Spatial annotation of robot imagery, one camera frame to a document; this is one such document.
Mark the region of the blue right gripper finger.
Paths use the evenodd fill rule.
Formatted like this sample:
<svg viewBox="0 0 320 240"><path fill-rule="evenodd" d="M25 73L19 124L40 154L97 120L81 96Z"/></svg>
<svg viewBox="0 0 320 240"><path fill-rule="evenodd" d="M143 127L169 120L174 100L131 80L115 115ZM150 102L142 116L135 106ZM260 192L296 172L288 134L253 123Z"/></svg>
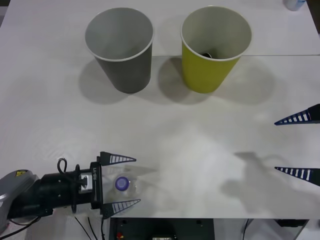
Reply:
<svg viewBox="0 0 320 240"><path fill-rule="evenodd" d="M320 123L320 104L309 107L306 110L297 112L287 116L274 124L276 126L282 125L299 125L299 124L319 124Z"/></svg>
<svg viewBox="0 0 320 240"><path fill-rule="evenodd" d="M290 175L292 177L298 178L300 180L309 182L316 186L320 186L320 169L319 168L291 168L275 166L274 169Z"/></svg>

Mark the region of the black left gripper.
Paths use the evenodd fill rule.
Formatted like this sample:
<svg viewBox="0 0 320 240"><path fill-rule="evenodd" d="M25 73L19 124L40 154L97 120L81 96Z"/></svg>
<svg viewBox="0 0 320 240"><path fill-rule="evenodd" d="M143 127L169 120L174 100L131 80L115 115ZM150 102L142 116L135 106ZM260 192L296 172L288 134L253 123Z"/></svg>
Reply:
<svg viewBox="0 0 320 240"><path fill-rule="evenodd" d="M91 162L89 169L75 168L76 190L74 205L91 204L92 209L100 209L103 220L121 213L136 205L141 199L117 201L103 204L102 166L136 162L133 157L101 151L96 162Z"/></svg>

